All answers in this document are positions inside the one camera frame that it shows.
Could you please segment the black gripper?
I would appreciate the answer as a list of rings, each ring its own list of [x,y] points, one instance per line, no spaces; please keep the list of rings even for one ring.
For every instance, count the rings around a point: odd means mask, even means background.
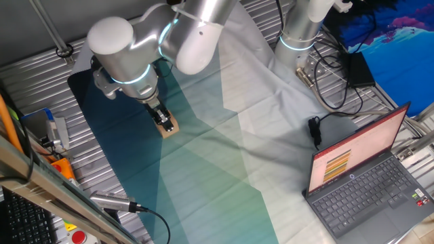
[[[171,115],[159,96],[142,100],[141,103],[145,105],[145,108],[152,116],[155,126],[160,133],[169,133],[174,129]]]

